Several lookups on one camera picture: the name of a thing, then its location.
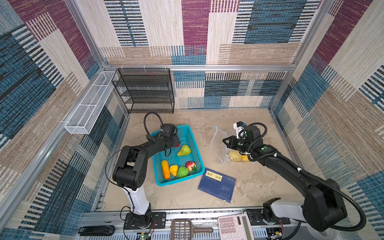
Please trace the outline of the clear zip top bag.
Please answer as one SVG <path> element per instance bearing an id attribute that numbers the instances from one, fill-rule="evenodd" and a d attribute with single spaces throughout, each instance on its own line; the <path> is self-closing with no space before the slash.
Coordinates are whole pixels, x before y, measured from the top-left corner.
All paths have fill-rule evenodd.
<path id="1" fill-rule="evenodd" d="M 227 165 L 231 162 L 229 158 L 229 152 L 232 150 L 228 149 L 223 143 L 223 139 L 227 137 L 229 137 L 229 135 L 226 132 L 223 132 L 218 127 L 216 127 L 216 132 L 211 140 L 212 152 L 217 156 L 223 165 Z"/>

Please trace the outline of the beige potato toy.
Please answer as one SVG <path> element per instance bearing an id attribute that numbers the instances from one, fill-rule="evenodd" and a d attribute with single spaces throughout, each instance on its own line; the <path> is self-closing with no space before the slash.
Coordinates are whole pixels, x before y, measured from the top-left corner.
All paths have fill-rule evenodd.
<path id="1" fill-rule="evenodd" d="M 242 161 L 242 155 L 239 151 L 232 150 L 229 152 L 229 158 L 231 162 L 241 162 Z"/>

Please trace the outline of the teal plastic basket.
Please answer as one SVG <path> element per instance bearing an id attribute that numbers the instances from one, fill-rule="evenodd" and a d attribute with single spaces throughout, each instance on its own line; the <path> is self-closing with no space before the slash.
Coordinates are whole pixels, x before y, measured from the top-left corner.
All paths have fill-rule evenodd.
<path id="1" fill-rule="evenodd" d="M 178 128 L 178 136 L 180 139 L 181 144 L 177 148 L 172 148 L 171 154 L 165 156 L 165 152 L 160 152 L 155 154 L 153 159 L 153 165 L 154 165 L 154 174 L 155 174 L 155 181 L 156 184 L 160 187 L 181 183 L 184 181 L 192 180 L 193 178 L 196 178 L 197 176 L 201 176 L 205 172 L 205 166 L 204 162 L 202 160 L 197 142 L 195 140 L 193 131 L 189 125 L 181 125 L 177 126 Z M 183 145 L 187 145 L 191 149 L 191 153 L 186 156 L 177 156 L 177 152 L 179 152 Z M 163 176 L 163 170 L 161 166 L 162 161 L 167 161 L 169 166 L 172 165 L 178 165 L 186 166 L 186 163 L 188 161 L 194 162 L 197 165 L 197 169 L 195 172 L 191 172 L 188 174 L 187 177 L 184 178 L 178 178 L 171 175 L 169 180 L 166 180 Z"/>

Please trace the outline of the yellow lemon toy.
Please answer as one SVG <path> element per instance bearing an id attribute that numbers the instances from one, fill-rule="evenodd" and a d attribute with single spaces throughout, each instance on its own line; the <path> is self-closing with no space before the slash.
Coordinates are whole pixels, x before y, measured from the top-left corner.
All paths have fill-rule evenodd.
<path id="1" fill-rule="evenodd" d="M 249 162 L 249 158 L 248 158 L 249 154 L 245 153 L 245 154 L 241 154 L 241 160 L 243 162 Z"/>

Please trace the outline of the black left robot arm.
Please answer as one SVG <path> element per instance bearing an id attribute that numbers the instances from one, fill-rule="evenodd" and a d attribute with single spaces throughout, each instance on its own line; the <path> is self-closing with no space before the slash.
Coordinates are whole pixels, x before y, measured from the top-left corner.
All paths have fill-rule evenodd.
<path id="1" fill-rule="evenodd" d="M 147 135 L 147 142 L 122 148 L 112 178 L 125 191 L 131 205 L 128 219 L 136 225 L 146 227 L 152 221 L 151 204 L 143 187 L 149 158 L 179 144 L 178 128 L 173 124 L 165 124 L 154 136 Z"/>

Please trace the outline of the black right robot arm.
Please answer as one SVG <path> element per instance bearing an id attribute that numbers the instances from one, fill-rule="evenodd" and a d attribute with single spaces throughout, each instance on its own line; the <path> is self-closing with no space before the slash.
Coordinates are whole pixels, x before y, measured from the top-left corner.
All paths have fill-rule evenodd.
<path id="1" fill-rule="evenodd" d="M 304 202 L 296 211 L 298 220 L 309 224 L 313 229 L 323 232 L 328 228 L 357 232 L 367 223 L 367 217 L 359 204 L 340 190 L 340 186 L 332 179 L 324 180 L 302 169 L 290 159 L 282 155 L 275 147 L 266 145 L 262 133 L 258 128 L 261 123 L 252 123 L 245 126 L 240 136 L 230 136 L 222 140 L 228 149 L 246 154 L 250 162 L 258 162 L 267 167 L 291 185 L 304 197 Z M 338 226 L 338 222 L 347 216 L 344 201 L 348 201 L 357 210 L 360 216 L 358 224 L 352 227 Z"/>

